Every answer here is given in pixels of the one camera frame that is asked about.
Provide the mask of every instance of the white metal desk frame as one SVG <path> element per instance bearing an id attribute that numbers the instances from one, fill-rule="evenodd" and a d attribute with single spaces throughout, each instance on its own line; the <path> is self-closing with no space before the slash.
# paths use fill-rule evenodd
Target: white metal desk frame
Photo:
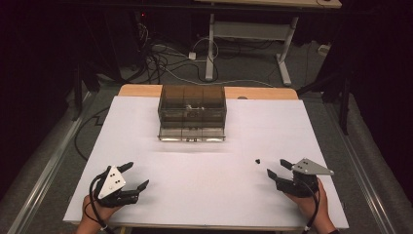
<path id="1" fill-rule="evenodd" d="M 198 0 L 203 2 L 226 2 L 234 3 L 231 0 Z M 238 1 L 239 3 L 253 3 L 254 1 Z M 259 4 L 271 4 L 274 1 L 257 1 Z M 316 0 L 317 5 L 328 8 L 340 8 L 340 2 L 335 5 L 322 5 Z M 289 45 L 291 44 L 292 37 L 295 32 L 295 28 L 298 22 L 298 18 L 295 17 L 291 20 L 290 24 L 263 24 L 263 23 L 245 23 L 245 22 L 228 22 L 228 21 L 215 21 L 215 15 L 210 14 L 209 20 L 209 43 L 208 43 L 208 58 L 206 60 L 206 80 L 213 79 L 213 38 L 214 37 L 235 37 L 244 39 L 263 39 L 263 40 L 282 40 L 284 41 L 282 47 L 282 53 L 277 54 L 277 65 L 279 66 L 282 81 L 285 86 L 291 86 L 291 79 L 289 78 L 288 70 L 285 65 L 285 58 L 288 53 Z"/>

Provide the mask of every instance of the wrist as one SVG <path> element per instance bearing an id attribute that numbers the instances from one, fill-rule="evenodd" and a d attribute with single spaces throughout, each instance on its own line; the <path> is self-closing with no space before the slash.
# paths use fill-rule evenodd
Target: wrist
<path id="1" fill-rule="evenodd" d="M 93 220 L 84 220 L 79 223 L 76 234 L 96 234 L 100 230 L 100 224 Z"/>
<path id="2" fill-rule="evenodd" d="M 328 215 L 317 215 L 316 220 L 313 223 L 319 234 L 329 234 L 336 230 L 333 222 Z"/>

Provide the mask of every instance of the black object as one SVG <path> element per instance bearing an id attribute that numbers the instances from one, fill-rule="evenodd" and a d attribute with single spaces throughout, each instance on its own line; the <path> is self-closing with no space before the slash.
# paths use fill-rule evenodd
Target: black object
<path id="1" fill-rule="evenodd" d="M 123 173 L 126 170 L 130 169 L 133 166 L 133 163 L 127 163 L 121 167 L 117 167 L 117 170 L 112 170 L 112 167 L 109 166 L 107 167 L 106 171 L 94 178 L 94 180 L 91 183 L 91 186 L 89 187 L 89 198 L 91 200 L 90 204 L 92 206 L 92 209 L 94 210 L 94 215 L 96 216 L 96 221 L 99 223 L 99 225 L 102 227 L 101 230 L 104 230 L 106 233 L 113 234 L 113 230 L 110 229 L 107 224 L 104 222 L 104 220 L 100 217 L 99 213 L 97 212 L 96 206 L 94 204 L 94 200 L 97 200 L 97 202 L 102 206 L 102 207 L 108 207 L 108 208 L 114 208 L 114 207 L 120 207 L 124 205 L 130 205 L 130 204 L 135 204 L 137 202 L 137 199 L 139 198 L 139 193 L 143 191 L 147 184 L 149 183 L 149 180 L 146 180 L 139 186 L 137 186 L 136 190 L 131 190 L 131 191 L 122 191 L 122 187 L 116 190 L 115 192 L 108 193 L 106 196 L 102 197 L 101 199 L 98 198 L 98 194 L 100 193 L 101 189 L 105 185 L 104 181 L 107 179 L 108 176 L 112 177 L 115 176 L 116 178 L 122 178 L 120 175 L 117 175 L 117 173 Z M 96 185 L 96 189 L 94 191 L 94 184 L 99 180 L 99 182 Z"/>
<path id="2" fill-rule="evenodd" d="M 121 167 L 118 167 L 117 169 L 120 173 L 123 173 L 126 170 L 130 169 L 132 166 L 133 166 L 133 163 L 130 162 Z M 94 198 L 99 202 L 101 206 L 108 207 L 108 208 L 136 204 L 139 198 L 139 193 L 145 190 L 146 186 L 149 183 L 149 179 L 143 182 L 142 184 L 140 184 L 139 186 L 137 186 L 135 190 L 122 191 L 122 188 L 120 188 L 102 199 L 99 199 L 97 197 L 98 194 L 100 193 L 100 190 L 102 189 L 102 186 L 111 168 L 112 168 L 111 166 L 107 167 L 106 171 L 103 174 L 99 175 L 100 181 L 97 183 L 96 188 L 94 190 Z"/>
<path id="3" fill-rule="evenodd" d="M 293 166 L 289 162 L 281 159 L 282 166 L 291 170 Z M 277 174 L 267 169 L 268 177 L 276 182 L 277 189 L 281 192 L 291 194 L 299 198 L 312 197 L 319 191 L 319 182 L 316 175 L 304 175 L 293 171 L 292 180 L 278 177 Z"/>
<path id="4" fill-rule="evenodd" d="M 313 197 L 319 191 L 319 182 L 316 175 L 334 175 L 333 171 L 306 158 L 297 164 L 291 164 L 281 159 L 281 165 L 292 170 L 292 180 L 280 178 L 269 169 L 267 169 L 268 177 L 276 182 L 279 191 L 300 198 Z"/>

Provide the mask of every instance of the black cable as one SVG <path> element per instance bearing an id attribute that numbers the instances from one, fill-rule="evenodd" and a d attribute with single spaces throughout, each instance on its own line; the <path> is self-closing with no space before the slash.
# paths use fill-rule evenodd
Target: black cable
<path id="1" fill-rule="evenodd" d="M 109 108 L 110 108 L 110 107 L 108 106 L 108 107 L 105 107 L 105 108 L 99 110 L 94 116 L 92 116 L 92 117 L 89 118 L 84 124 L 82 124 L 82 126 L 79 128 L 78 132 L 76 133 L 75 138 L 73 139 L 76 151 L 78 152 L 78 154 L 79 154 L 85 161 L 88 161 L 88 158 L 87 158 L 87 157 L 82 153 L 82 151 L 79 149 L 79 146 L 78 146 L 78 144 L 77 144 L 78 136 L 79 136 L 80 132 L 82 131 L 82 129 L 83 129 L 93 118 L 96 119 L 96 122 L 94 123 L 95 126 L 102 126 L 102 124 L 99 124 L 99 123 L 98 123 L 98 122 L 99 122 L 99 119 L 100 119 L 100 116 L 98 116 L 98 115 L 99 115 L 100 113 L 102 113 L 103 111 L 108 110 Z"/>
<path id="2" fill-rule="evenodd" d="M 91 217 L 90 215 L 88 215 L 88 213 L 86 212 L 86 208 L 87 208 L 91 203 L 92 203 L 92 202 L 89 202 L 89 203 L 83 208 L 83 213 L 84 213 L 88 218 L 90 218 L 91 220 L 99 223 L 99 221 L 97 221 L 96 219 L 92 218 L 92 217 Z"/>
<path id="3" fill-rule="evenodd" d="M 96 216 L 96 219 L 93 219 L 99 223 L 99 225 L 102 227 L 101 230 L 104 230 L 106 233 L 109 234 L 115 234 L 112 229 L 101 219 L 99 213 L 97 212 L 96 206 L 94 205 L 94 184 L 101 179 L 101 175 L 98 175 L 97 177 L 94 178 L 94 180 L 91 183 L 91 186 L 89 187 L 89 199 L 91 200 L 91 206 L 92 210 L 94 210 L 94 215 Z"/>
<path id="4" fill-rule="evenodd" d="M 315 202 L 315 204 L 316 204 L 315 210 L 314 210 L 314 212 L 313 212 L 313 216 L 312 216 L 312 217 L 310 218 L 310 220 L 307 222 L 306 228 L 305 228 L 305 229 L 303 230 L 303 232 L 302 232 L 302 234 L 306 234 L 306 233 L 308 233 L 308 231 L 310 230 L 310 228 L 313 226 L 313 222 L 314 222 L 314 220 L 316 219 L 317 213 L 319 212 L 320 195 L 319 195 L 319 198 L 317 199 L 316 194 L 313 192 L 313 190 L 310 188 L 310 186 L 309 186 L 306 182 L 304 182 L 304 181 L 302 181 L 301 179 L 298 179 L 298 178 L 296 178 L 296 180 L 299 181 L 300 183 L 304 184 L 304 185 L 309 189 L 309 191 L 310 191 L 310 192 L 312 193 L 312 195 L 313 195 L 313 199 L 314 199 L 314 202 Z"/>

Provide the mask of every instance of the wooden table edge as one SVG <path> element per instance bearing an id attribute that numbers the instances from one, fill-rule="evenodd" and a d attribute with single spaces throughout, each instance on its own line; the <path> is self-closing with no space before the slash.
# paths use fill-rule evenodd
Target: wooden table edge
<path id="1" fill-rule="evenodd" d="M 298 99 L 297 93 L 289 88 L 252 88 L 252 87 L 224 87 L 226 98 L 248 99 Z M 121 97 L 159 97 L 162 85 L 134 85 L 122 86 L 118 96 Z"/>

